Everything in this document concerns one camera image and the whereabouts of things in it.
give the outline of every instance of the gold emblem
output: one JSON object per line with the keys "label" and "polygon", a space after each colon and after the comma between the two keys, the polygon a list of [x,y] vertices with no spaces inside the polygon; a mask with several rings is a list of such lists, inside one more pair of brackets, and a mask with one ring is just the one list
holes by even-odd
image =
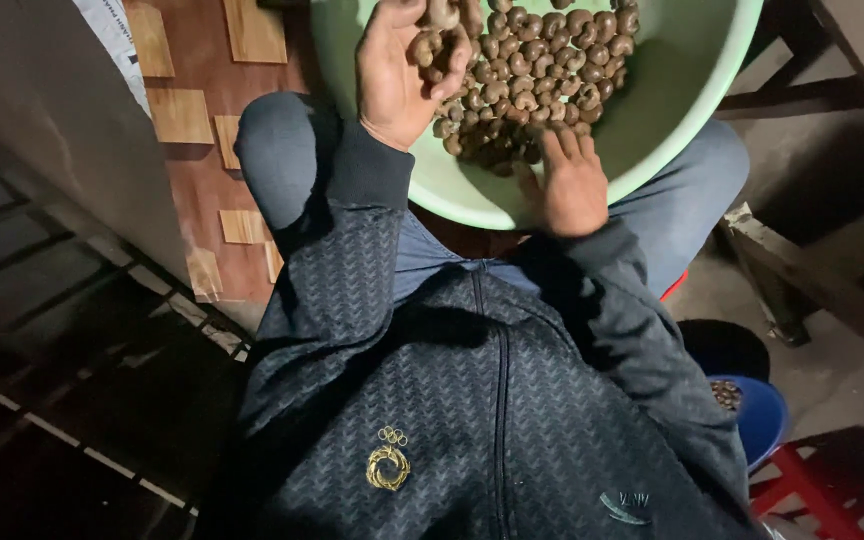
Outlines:
{"label": "gold emblem", "polygon": [[[366,479],[368,479],[369,484],[375,487],[397,491],[402,486],[402,483],[405,482],[405,477],[409,476],[412,467],[409,465],[409,460],[405,458],[405,455],[396,448],[396,445],[405,446],[409,442],[409,438],[405,436],[405,433],[401,429],[393,429],[390,425],[386,425],[378,430],[378,438],[380,441],[385,441],[389,444],[376,448],[368,456]],[[378,470],[378,463],[381,460],[391,461],[395,470],[398,471],[398,474],[394,478],[386,477],[385,474]]]}

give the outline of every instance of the embroidered logo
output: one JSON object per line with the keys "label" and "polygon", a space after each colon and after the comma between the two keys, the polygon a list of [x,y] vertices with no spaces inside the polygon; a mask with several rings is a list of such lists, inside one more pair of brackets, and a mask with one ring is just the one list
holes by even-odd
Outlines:
{"label": "embroidered logo", "polygon": [[605,493],[599,496],[599,501],[601,501],[608,511],[611,512],[608,514],[608,517],[629,525],[645,526],[652,523],[652,520],[643,520],[642,518],[638,518],[623,509],[623,507],[630,509],[644,509],[645,506],[649,504],[649,495],[647,493],[619,493],[618,498],[619,503],[616,504]]}
{"label": "embroidered logo", "polygon": [[[366,479],[369,484],[375,487],[397,491],[402,486],[402,483],[405,482],[405,477],[409,476],[409,473],[412,471],[409,460],[397,448],[397,446],[404,447],[408,444],[409,438],[405,436],[405,433],[401,429],[393,429],[390,425],[386,425],[378,430],[378,438],[380,441],[385,441],[388,444],[376,448],[368,456]],[[385,460],[390,461],[391,466],[394,468],[396,472],[394,477],[382,473],[380,463]]]}

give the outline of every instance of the jacket cuff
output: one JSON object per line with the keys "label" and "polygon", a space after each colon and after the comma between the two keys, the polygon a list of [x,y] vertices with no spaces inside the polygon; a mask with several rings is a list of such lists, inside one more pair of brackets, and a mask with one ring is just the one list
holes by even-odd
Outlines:
{"label": "jacket cuff", "polygon": [[379,142],[358,120],[345,122],[326,197],[341,203],[405,210],[416,159]]}
{"label": "jacket cuff", "polygon": [[637,254],[639,238],[621,219],[609,219],[606,224],[593,232],[578,238],[560,239],[565,255],[577,264],[585,275],[599,270],[619,260]]}

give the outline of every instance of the green plastic basin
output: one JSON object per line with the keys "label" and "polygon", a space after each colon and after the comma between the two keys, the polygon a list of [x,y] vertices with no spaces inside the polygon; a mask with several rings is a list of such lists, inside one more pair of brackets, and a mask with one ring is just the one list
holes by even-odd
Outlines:
{"label": "green plastic basin", "polygon": [[[355,44],[375,5],[375,0],[312,3],[319,66],[346,118],[355,116]],[[482,5],[487,15],[488,5]],[[515,5],[540,15],[552,11],[549,0],[516,0]],[[610,204],[648,182],[712,116],[738,73],[762,0],[639,0],[639,6],[641,30],[626,62],[626,86],[606,102],[602,120],[592,128],[610,179]],[[578,0],[570,9],[608,7],[609,0]],[[432,136],[431,127],[412,154],[409,198],[426,210],[484,229],[531,224],[514,178],[459,163]]]}

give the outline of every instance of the sleeve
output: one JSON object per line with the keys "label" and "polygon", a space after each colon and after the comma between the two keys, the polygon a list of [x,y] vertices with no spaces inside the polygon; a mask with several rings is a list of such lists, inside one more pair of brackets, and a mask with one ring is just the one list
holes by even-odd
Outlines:
{"label": "sleeve", "polygon": [[746,508],[748,472],[734,415],[715,401],[678,325],[646,287],[638,238],[613,219],[564,249],[592,284],[581,302],[598,304],[586,320],[596,349],[605,351],[596,367],[657,423],[698,485],[725,488]]}
{"label": "sleeve", "polygon": [[302,408],[384,335],[414,163],[346,122],[324,196],[274,232],[285,265],[249,353],[239,436]]}

